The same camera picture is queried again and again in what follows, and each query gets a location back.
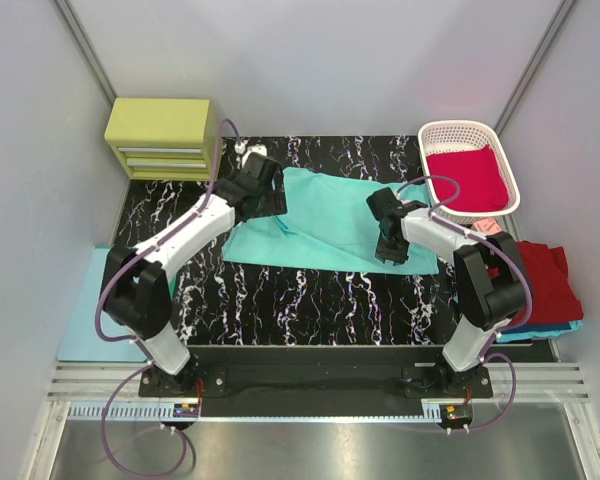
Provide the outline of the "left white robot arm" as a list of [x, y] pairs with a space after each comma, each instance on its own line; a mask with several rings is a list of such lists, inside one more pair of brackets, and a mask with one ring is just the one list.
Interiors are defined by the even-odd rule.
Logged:
[[249, 147], [241, 168], [213, 182], [181, 217], [133, 247], [109, 250], [96, 312], [97, 335], [131, 340], [161, 373], [176, 396], [195, 386], [197, 363], [171, 325], [170, 285], [204, 247], [236, 226], [287, 212], [281, 164], [262, 145]]

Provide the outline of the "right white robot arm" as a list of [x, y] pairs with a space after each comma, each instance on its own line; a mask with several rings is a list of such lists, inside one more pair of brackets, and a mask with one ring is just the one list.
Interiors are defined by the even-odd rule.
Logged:
[[459, 322], [435, 364], [406, 383], [456, 396], [497, 336], [530, 311], [531, 288], [517, 243], [505, 232], [485, 235], [453, 223], [420, 201], [405, 203], [390, 188], [372, 193], [367, 205], [379, 223], [377, 259], [402, 265], [409, 248], [420, 245], [453, 268]]

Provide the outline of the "teal t shirt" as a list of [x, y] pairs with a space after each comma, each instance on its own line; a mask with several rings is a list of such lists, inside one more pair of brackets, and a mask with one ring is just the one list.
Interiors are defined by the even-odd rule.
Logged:
[[438, 259], [419, 245], [402, 265], [375, 257], [379, 222], [366, 199], [384, 185], [373, 180], [284, 170], [288, 212], [235, 227], [222, 248], [226, 262], [393, 275], [436, 275]]

